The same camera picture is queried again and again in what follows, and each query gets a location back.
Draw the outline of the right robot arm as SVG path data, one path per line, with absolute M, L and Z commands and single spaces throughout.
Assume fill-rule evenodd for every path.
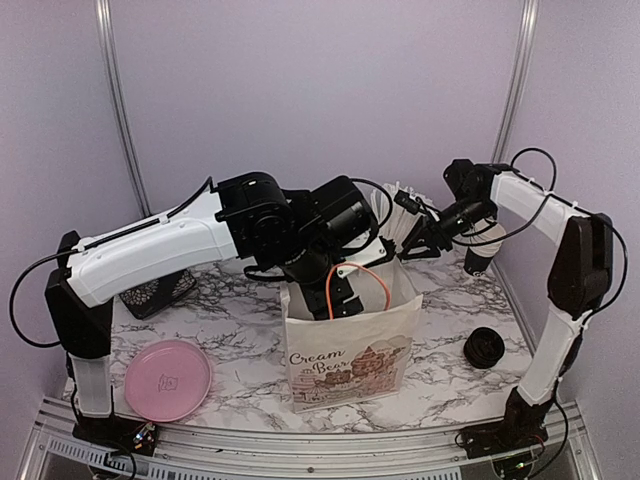
M 544 280 L 546 320 L 535 352 L 514 388 L 495 430 L 506 448 L 529 437 L 556 398 L 562 377 L 577 357 L 593 318 L 620 295 L 626 275 L 614 272 L 614 254 L 628 253 L 623 237 L 605 214 L 594 213 L 543 186 L 514 162 L 474 163 L 456 159 L 443 178 L 452 203 L 428 206 L 407 192 L 394 201 L 417 221 L 403 240 L 400 257 L 436 257 L 453 247 L 476 256 L 492 256 L 507 244 L 510 251 L 528 247 L 523 264 L 546 254 L 533 277 Z

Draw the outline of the left aluminium frame post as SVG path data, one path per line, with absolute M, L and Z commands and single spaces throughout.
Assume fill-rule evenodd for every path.
M 144 185 L 142 171 L 127 115 L 125 95 L 121 81 L 112 24 L 111 2 L 108 0 L 96 0 L 94 4 L 106 79 L 114 111 L 116 128 L 124 154 L 126 169 L 139 212 L 143 217 L 148 217 L 151 215 L 151 206 Z

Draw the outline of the bundle of white paper straws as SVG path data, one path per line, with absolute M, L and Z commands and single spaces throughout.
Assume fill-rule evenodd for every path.
M 413 187 L 403 186 L 396 181 L 394 184 L 384 183 L 382 188 L 392 198 L 394 198 L 398 192 L 404 191 L 409 194 L 411 200 L 417 200 L 420 205 L 424 204 L 428 210 L 436 213 L 437 208 L 433 201 L 417 192 Z M 377 187 L 374 187 L 371 191 L 369 203 L 376 217 L 380 221 L 384 220 L 389 211 L 388 200 Z M 396 252 L 399 253 L 402 250 L 402 242 L 407 238 L 420 215 L 422 215 L 422 212 L 412 214 L 400 205 L 394 203 L 391 217 L 385 225 L 380 228 L 380 235 L 387 240 L 392 240 L 396 245 Z

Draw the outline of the white paper takeout bag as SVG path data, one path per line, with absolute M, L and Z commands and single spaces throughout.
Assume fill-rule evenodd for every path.
M 349 282 L 364 311 L 314 320 L 298 285 L 280 286 L 285 367 L 296 413 L 398 392 L 423 295 L 399 260 L 355 272 Z

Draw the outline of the right aluminium frame post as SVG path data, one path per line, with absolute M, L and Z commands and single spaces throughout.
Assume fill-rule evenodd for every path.
M 539 9 L 540 2 L 538 0 L 525 0 L 522 2 L 513 68 L 491 157 L 492 163 L 503 162 L 507 155 L 510 137 L 515 125 L 519 106 L 523 99 L 531 64 Z

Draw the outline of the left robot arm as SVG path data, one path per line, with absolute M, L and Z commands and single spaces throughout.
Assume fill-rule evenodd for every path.
M 68 354 L 86 426 L 106 445 L 125 438 L 113 413 L 109 356 L 113 300 L 122 292 L 207 262 L 252 259 L 298 284 L 312 315 L 332 310 L 323 292 L 361 310 L 340 267 L 388 255 L 381 221 L 360 183 L 336 177 L 314 190 L 284 190 L 269 174 L 207 180 L 182 204 L 97 237 L 65 234 L 52 256 L 45 300 Z

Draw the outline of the stack of paper coffee cups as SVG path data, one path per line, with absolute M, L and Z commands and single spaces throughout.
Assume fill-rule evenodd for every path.
M 472 276 L 482 275 L 499 252 L 501 238 L 505 234 L 505 229 L 491 220 L 480 220 L 469 232 L 463 234 L 463 242 L 470 244 L 465 255 L 464 271 Z

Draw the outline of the pink round plate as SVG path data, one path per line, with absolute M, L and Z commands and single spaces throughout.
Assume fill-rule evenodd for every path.
M 169 423 L 193 413 L 207 397 L 211 381 L 211 364 L 199 347 L 164 340 L 143 349 L 127 367 L 124 398 L 140 417 Z

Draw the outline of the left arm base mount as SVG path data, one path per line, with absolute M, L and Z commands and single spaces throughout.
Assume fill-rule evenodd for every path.
M 151 457 L 156 449 L 158 433 L 159 428 L 152 422 L 122 418 L 115 414 L 105 418 L 80 414 L 72 435 L 93 444 Z

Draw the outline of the aluminium frame post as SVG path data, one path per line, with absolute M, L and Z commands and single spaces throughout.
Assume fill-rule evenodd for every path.
M 108 0 L 96 0 L 94 4 L 106 79 L 114 111 L 116 128 L 124 154 L 126 169 L 139 212 L 143 217 L 148 217 L 151 215 L 151 206 L 144 185 L 142 171 L 127 115 L 125 95 L 121 81 L 112 24 L 111 2 Z
M 540 2 L 538 0 L 525 0 L 522 2 L 513 68 L 491 157 L 492 163 L 503 162 L 507 155 L 510 137 L 515 125 L 519 106 L 523 99 L 531 64 L 539 9 Z

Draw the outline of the front aluminium frame rail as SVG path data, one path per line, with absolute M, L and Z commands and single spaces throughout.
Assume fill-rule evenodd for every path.
M 66 402 L 45 399 L 16 478 L 89 478 L 99 470 L 140 479 L 504 479 L 525 458 L 538 479 L 603 476 L 574 403 L 550 412 L 543 446 L 476 459 L 456 426 L 343 434 L 162 426 L 153 454 L 133 458 L 73 437 L 73 426 Z

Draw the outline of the black floral patterned tray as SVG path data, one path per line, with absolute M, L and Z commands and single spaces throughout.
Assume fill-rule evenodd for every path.
M 144 320 L 179 301 L 196 284 L 189 270 L 181 270 L 128 289 L 119 298 L 136 319 Z

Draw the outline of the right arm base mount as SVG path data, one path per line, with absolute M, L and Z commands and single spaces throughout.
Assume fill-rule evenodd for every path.
M 469 459 L 542 445 L 548 439 L 544 422 L 552 405 L 553 399 L 529 405 L 513 388 L 500 420 L 462 428 L 456 444 Z

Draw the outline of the stack of black cup lids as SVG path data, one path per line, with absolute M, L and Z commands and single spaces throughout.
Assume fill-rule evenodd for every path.
M 504 340 L 491 328 L 476 328 L 467 338 L 463 346 L 463 354 L 474 368 L 492 368 L 505 354 Z

